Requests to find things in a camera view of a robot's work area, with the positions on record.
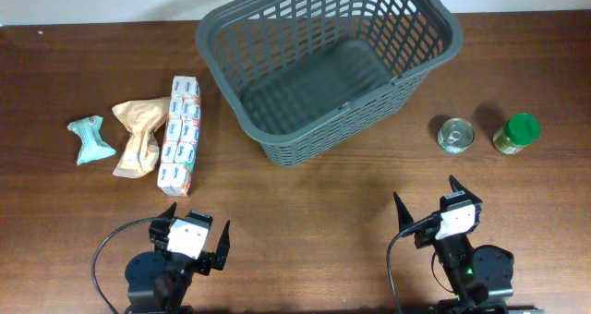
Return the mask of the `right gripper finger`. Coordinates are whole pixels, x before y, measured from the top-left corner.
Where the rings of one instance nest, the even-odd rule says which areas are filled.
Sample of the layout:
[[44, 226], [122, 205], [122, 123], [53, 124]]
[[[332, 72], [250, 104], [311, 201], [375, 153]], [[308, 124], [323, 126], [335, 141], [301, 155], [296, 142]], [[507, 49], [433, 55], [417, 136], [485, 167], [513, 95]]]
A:
[[470, 199], [472, 202], [480, 202], [480, 198], [462, 185], [453, 175], [449, 176], [450, 186], [453, 193], [462, 192], [462, 196]]
[[415, 220], [404, 205], [397, 192], [393, 192], [394, 203], [398, 216], [399, 233], [411, 235], [415, 232]]

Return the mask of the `silver tin can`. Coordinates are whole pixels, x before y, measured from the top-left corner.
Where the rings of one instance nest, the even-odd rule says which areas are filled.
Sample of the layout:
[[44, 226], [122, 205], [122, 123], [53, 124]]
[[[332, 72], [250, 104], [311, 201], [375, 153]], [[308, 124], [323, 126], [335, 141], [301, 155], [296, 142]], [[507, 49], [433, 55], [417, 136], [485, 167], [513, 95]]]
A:
[[448, 153], [458, 154], [466, 151], [475, 140], [475, 130], [463, 118], [450, 118], [441, 126], [437, 141]]

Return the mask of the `Kleenex tissue multipack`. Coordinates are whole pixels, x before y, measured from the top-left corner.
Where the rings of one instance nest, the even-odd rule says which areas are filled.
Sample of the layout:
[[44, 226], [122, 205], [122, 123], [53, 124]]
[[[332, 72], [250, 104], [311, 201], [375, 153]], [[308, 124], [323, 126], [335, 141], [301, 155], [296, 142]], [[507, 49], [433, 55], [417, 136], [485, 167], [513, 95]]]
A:
[[201, 94], [195, 77], [175, 76], [157, 185], [168, 196], [187, 196], [197, 161]]

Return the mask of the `green lidded glass jar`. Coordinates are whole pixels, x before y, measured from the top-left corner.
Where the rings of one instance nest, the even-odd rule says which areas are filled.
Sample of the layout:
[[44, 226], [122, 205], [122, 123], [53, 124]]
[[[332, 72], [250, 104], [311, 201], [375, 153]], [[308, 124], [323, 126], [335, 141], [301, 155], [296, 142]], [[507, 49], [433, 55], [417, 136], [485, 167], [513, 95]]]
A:
[[527, 113], [513, 115], [493, 136], [497, 151], [513, 155], [535, 142], [541, 133], [537, 119]]

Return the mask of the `teal wet wipes packet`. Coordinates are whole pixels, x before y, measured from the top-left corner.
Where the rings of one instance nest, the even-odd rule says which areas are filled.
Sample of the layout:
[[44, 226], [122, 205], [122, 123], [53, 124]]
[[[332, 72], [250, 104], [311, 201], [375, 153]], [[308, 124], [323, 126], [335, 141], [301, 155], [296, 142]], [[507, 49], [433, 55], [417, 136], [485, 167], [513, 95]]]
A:
[[67, 125], [67, 129], [75, 133], [81, 140], [77, 165], [109, 158], [116, 154], [116, 150], [107, 144], [100, 135], [102, 124], [102, 116], [92, 115]]

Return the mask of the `grey plastic shopping basket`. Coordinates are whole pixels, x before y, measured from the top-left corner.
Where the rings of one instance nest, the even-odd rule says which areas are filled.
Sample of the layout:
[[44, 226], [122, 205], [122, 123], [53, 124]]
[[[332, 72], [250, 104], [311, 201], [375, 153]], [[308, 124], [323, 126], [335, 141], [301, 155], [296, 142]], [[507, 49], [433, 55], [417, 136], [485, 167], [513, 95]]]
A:
[[399, 111], [463, 41], [441, 0], [235, 0], [196, 30], [239, 125], [281, 166]]

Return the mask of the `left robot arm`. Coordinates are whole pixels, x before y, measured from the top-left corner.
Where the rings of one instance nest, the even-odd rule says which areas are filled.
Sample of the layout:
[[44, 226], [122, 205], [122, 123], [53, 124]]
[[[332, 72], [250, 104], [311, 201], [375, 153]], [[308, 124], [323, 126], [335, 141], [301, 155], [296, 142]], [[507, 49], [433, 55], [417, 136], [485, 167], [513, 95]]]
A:
[[213, 218], [190, 211], [175, 216], [176, 205], [151, 220], [149, 238], [154, 250], [138, 254], [126, 266], [127, 313], [191, 313], [182, 304], [193, 276], [221, 271], [230, 251], [230, 224], [224, 226], [217, 248], [204, 249]]

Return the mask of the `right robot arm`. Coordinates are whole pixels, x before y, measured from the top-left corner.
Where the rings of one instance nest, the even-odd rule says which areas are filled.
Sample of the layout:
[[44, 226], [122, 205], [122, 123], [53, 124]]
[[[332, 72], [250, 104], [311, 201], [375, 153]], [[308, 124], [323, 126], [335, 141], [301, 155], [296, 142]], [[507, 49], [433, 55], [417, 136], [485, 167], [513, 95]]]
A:
[[513, 295], [513, 254], [492, 245], [473, 247], [468, 235], [479, 225], [483, 201], [454, 176], [449, 177], [452, 193], [440, 198], [440, 208], [415, 221], [397, 194], [393, 195], [399, 233], [391, 240], [386, 254], [391, 289], [392, 248], [407, 236], [418, 249], [433, 247], [432, 261], [438, 261], [450, 283], [452, 299], [438, 302], [434, 313], [507, 313], [506, 299]]

